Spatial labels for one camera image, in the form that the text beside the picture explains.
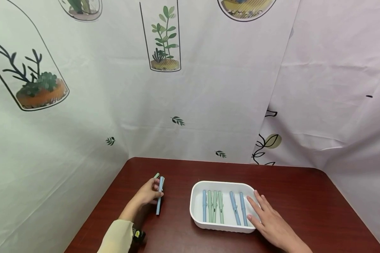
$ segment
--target white curtain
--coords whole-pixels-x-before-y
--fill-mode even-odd
[[[242,2],[0,1],[0,252],[62,252],[131,157],[249,162],[299,0]]]
[[[0,252],[131,157],[321,169],[380,241],[380,0],[1,0]]]
[[[380,0],[302,0],[292,30],[251,163],[323,170],[380,241]]]

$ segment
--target left hand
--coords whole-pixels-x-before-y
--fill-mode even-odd
[[[138,201],[140,205],[146,205],[157,197],[162,197],[163,192],[158,192],[159,179],[149,179],[135,194],[133,199]]]

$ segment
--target white tray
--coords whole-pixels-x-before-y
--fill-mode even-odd
[[[208,206],[207,206],[207,222],[203,222],[203,190],[221,191],[222,202],[224,211],[224,224],[220,221],[220,212],[216,212],[216,223],[208,222]],[[243,215],[241,210],[240,192],[243,193],[245,201],[246,215],[253,215],[260,220],[259,216],[253,210],[246,196],[251,197],[256,203],[256,198],[253,194],[254,189],[247,184],[242,183],[228,183],[228,182],[215,182],[215,181],[200,181],[193,186],[190,197],[190,215],[195,224],[202,229],[221,230],[228,232],[251,233],[255,227],[251,222],[247,221],[247,226],[244,226]],[[235,195],[236,205],[238,206],[238,214],[240,216],[241,226],[236,224],[234,210],[232,208],[229,192]]]

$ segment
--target beige sleeve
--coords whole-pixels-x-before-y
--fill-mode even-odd
[[[131,221],[113,221],[97,253],[127,253],[132,242]]]

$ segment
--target red-brown table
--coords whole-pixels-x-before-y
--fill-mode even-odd
[[[378,253],[380,244],[320,170],[151,158],[129,160],[75,236],[66,253],[96,253],[110,224],[155,173],[166,178],[160,216],[155,207],[142,230],[143,253],[281,252],[260,234],[203,230],[190,217],[190,193],[198,181],[246,183],[272,207],[315,253]]]

